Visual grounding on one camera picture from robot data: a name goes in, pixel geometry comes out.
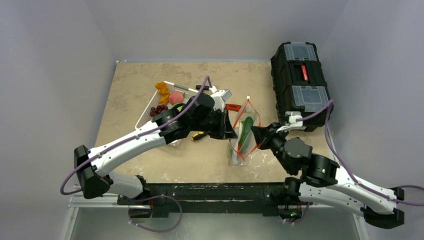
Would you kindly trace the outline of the orange toy carrot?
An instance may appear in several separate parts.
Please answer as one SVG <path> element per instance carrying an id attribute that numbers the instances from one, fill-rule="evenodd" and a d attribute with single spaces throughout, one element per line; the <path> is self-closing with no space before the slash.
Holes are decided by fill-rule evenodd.
<path id="1" fill-rule="evenodd" d="M 237 147 L 236 147 L 236 154 L 237 154 L 238 157 L 241 156 L 241 147 L 242 147 L 242 145 L 241 145 L 241 142 L 239 141 L 237 143 Z"/>

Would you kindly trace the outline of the white toy radish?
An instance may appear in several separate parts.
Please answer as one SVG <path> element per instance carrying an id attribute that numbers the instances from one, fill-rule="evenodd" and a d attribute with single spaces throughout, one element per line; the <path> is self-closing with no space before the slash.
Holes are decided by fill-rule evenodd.
<path id="1" fill-rule="evenodd" d="M 228 146 L 227 146 L 227 157 L 230 161 L 233 160 L 233 153 L 234 153 L 233 146 L 231 144 L 228 144 Z"/>

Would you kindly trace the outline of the clear zip top bag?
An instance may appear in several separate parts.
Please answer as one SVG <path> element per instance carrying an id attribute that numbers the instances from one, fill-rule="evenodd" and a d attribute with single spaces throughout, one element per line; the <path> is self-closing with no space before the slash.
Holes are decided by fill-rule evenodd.
<path id="1" fill-rule="evenodd" d="M 243 165 L 246 158 L 257 148 L 252 127 L 261 126 L 261 118 L 256 108 L 251 103 L 248 95 L 236 114 L 233 130 L 237 139 L 231 139 L 227 145 L 227 158 L 229 166 Z"/>

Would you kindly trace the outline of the purple toy grape bunch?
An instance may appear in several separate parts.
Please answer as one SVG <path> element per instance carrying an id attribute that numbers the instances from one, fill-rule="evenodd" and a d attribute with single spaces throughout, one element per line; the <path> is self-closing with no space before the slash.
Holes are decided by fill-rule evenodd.
<path id="1" fill-rule="evenodd" d="M 167 109 L 168 109 L 167 105 L 160 104 L 160 105 L 157 105 L 156 107 L 151 107 L 149 114 L 150 114 L 151 117 L 154 117 L 154 116 L 157 116 L 158 114 L 160 114 L 162 111 L 167 110 Z"/>

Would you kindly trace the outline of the green toy cucumber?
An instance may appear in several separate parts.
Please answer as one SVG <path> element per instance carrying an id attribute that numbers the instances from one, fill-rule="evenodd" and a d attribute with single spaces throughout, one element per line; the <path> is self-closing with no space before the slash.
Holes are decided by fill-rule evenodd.
<path id="1" fill-rule="evenodd" d="M 252 117 L 248 116 L 244 120 L 242 120 L 241 123 L 242 123 L 242 128 L 241 128 L 241 135 L 240 135 L 239 141 L 241 145 L 243 145 L 248 135 L 250 134 L 251 127 L 254 125 L 254 120 Z"/>

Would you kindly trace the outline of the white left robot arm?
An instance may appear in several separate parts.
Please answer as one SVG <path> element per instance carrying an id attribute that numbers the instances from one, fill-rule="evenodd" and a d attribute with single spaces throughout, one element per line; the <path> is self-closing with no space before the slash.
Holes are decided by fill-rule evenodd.
<path id="1" fill-rule="evenodd" d="M 212 139 L 236 139 L 225 102 L 231 97 L 229 90 L 208 95 L 192 96 L 182 105 L 163 110 L 133 132 L 105 144 L 74 149 L 74 169 L 86 199 L 105 193 L 130 198 L 138 205 L 146 203 L 149 191 L 142 176 L 128 176 L 114 169 L 149 150 L 185 139 L 191 132 L 206 132 Z"/>

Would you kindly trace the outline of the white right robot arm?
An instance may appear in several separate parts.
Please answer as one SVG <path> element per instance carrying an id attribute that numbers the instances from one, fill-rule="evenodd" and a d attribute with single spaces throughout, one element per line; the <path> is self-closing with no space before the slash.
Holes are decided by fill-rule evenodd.
<path id="1" fill-rule="evenodd" d="M 288 131 L 279 128 L 277 123 L 251 127 L 258 149 L 271 150 L 289 174 L 273 198 L 284 205 L 304 202 L 343 208 L 381 229 L 405 223 L 404 212 L 397 208 L 397 201 L 405 196 L 402 188 L 384 188 L 367 181 L 361 186 L 362 179 L 353 179 L 335 160 L 313 153 L 312 146 L 299 137 L 287 139 Z"/>

